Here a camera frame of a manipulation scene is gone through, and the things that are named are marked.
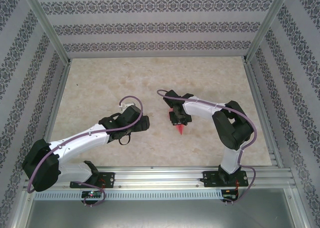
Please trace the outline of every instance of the marble floor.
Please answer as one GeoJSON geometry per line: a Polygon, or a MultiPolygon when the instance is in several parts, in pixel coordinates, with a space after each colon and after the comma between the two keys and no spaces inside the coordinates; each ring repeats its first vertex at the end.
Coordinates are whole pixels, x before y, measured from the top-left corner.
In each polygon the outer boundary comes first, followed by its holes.
{"type": "Polygon", "coordinates": [[[156,94],[157,89],[191,93],[217,103],[237,101],[258,130],[257,141],[245,150],[242,163],[271,165],[240,57],[73,59],[51,140],[79,133],[120,112],[120,99],[134,95],[143,103],[150,128],[133,133],[126,146],[113,141],[71,162],[90,160],[96,166],[219,165],[224,147],[213,122],[193,117],[180,135],[171,125],[169,107],[156,94]]]}

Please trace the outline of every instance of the robotic arm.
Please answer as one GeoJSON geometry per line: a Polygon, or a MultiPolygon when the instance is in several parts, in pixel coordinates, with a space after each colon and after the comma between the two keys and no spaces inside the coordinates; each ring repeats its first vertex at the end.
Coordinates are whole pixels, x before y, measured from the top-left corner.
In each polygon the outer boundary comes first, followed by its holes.
{"type": "Polygon", "coordinates": [[[146,131],[149,126],[149,117],[141,116],[140,120],[127,129],[106,132],[106,129],[117,129],[126,127],[136,121],[141,111],[135,105],[131,105],[121,113],[102,118],[97,124],[74,136],[47,143],[40,139],[34,143],[26,155],[22,168],[29,177],[33,175],[39,162],[49,152],[58,146],[59,149],[50,154],[39,169],[32,182],[37,192],[50,188],[56,182],[79,181],[92,186],[101,186],[102,174],[90,162],[84,161],[80,164],[69,164],[68,161],[76,155],[96,146],[101,146],[124,136],[131,137],[132,132],[146,131]]]}
{"type": "Polygon", "coordinates": [[[225,146],[223,159],[218,167],[218,178],[225,186],[234,184],[235,177],[241,170],[239,162],[242,147],[248,143],[251,134],[254,132],[251,124],[244,117],[223,109],[223,107],[230,108],[245,115],[239,104],[230,101],[226,104],[220,103],[217,106],[212,106],[194,101],[169,99],[168,97],[199,100],[189,93],[180,97],[173,90],[167,92],[165,96],[164,101],[173,110],[169,113],[173,125],[187,125],[188,122],[192,121],[191,116],[193,115],[213,120],[219,138],[225,146]]]}

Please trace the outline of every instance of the wall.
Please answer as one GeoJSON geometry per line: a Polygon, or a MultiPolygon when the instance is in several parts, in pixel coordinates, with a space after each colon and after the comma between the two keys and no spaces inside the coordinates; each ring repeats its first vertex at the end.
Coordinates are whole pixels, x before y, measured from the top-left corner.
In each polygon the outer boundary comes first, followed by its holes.
{"type": "Polygon", "coordinates": [[[44,136],[64,66],[26,0],[0,0],[0,227],[24,182],[22,161],[44,136]]]}
{"type": "Polygon", "coordinates": [[[245,55],[273,0],[39,0],[71,58],[245,55]]]}
{"type": "Polygon", "coordinates": [[[284,165],[320,227],[320,0],[285,0],[251,65],[284,165]]]}

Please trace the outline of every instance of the perforated metal strip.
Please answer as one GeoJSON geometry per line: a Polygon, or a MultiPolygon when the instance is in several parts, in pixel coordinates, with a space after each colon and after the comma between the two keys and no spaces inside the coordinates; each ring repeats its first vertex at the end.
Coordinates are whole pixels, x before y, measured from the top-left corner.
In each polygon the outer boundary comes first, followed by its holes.
{"type": "MultiPolygon", "coordinates": [[[[39,192],[35,201],[76,201],[81,200],[83,191],[48,191],[39,192]]],[[[106,200],[212,200],[222,199],[219,189],[210,190],[176,190],[176,191],[106,191],[106,200]]]]}

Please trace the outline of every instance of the patterned wallpaper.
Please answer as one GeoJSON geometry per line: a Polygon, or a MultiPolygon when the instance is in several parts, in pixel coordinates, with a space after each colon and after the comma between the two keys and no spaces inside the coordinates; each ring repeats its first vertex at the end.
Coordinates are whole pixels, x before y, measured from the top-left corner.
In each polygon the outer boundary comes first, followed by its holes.
{"type": "Polygon", "coordinates": [[[71,58],[245,55],[273,0],[39,0],[71,58]]]}
{"type": "Polygon", "coordinates": [[[64,66],[26,0],[0,0],[0,228],[24,182],[22,161],[49,122],[64,66]]]}
{"type": "Polygon", "coordinates": [[[285,0],[251,62],[311,227],[320,227],[319,1],[285,0]]]}

